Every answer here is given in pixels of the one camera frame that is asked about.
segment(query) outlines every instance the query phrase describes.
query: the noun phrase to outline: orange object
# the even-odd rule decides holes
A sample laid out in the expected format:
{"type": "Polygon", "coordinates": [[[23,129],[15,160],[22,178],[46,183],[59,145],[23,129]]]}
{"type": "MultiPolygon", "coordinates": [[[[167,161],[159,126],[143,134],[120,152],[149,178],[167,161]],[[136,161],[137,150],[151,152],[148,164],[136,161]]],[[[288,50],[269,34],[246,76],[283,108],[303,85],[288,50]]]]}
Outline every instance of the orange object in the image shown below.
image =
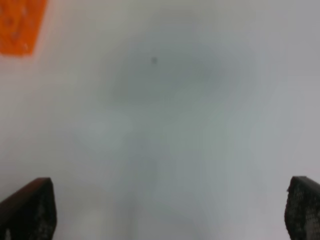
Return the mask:
{"type": "Polygon", "coordinates": [[[0,0],[0,53],[32,54],[47,0],[0,0]]]}

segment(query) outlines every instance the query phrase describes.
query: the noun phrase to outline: dark speck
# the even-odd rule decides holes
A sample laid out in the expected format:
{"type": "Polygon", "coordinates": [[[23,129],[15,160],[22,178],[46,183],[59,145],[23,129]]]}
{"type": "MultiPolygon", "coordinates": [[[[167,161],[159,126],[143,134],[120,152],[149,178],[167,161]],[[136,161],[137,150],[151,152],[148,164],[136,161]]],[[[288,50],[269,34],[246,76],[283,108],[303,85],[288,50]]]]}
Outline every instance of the dark speck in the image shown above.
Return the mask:
{"type": "Polygon", "coordinates": [[[158,63],[158,58],[155,57],[155,56],[153,56],[153,57],[151,58],[151,63],[154,64],[154,65],[156,65],[156,64],[158,63]]]}

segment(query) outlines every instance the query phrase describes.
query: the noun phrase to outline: white floor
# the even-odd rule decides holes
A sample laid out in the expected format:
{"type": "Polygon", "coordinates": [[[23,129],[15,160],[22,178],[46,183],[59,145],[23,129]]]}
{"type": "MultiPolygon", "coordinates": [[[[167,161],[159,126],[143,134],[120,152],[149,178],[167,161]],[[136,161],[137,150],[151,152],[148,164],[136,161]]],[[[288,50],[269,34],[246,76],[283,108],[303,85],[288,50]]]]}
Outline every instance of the white floor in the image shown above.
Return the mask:
{"type": "Polygon", "coordinates": [[[320,2],[51,0],[0,58],[0,197],[51,176],[56,240],[289,239],[320,181],[320,2]]]}

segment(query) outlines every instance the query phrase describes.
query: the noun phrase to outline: white surface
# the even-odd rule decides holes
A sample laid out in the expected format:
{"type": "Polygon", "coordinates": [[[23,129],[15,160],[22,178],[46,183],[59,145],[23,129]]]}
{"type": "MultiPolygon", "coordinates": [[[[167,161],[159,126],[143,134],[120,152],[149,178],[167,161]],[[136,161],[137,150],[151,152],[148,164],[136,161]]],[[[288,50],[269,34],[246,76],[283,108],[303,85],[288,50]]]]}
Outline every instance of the white surface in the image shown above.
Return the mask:
{"type": "Polygon", "coordinates": [[[51,0],[34,57],[0,58],[1,197],[51,176],[56,240],[289,239],[291,176],[320,181],[319,7],[51,0]]]}

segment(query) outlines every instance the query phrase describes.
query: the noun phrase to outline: orange tag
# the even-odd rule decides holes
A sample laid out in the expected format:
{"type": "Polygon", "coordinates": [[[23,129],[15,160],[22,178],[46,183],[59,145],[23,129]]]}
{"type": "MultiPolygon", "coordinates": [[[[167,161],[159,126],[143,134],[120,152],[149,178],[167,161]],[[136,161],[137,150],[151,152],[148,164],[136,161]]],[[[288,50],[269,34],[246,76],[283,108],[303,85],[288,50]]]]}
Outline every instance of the orange tag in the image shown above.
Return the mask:
{"type": "Polygon", "coordinates": [[[0,0],[0,54],[33,53],[47,0],[0,0]]]}

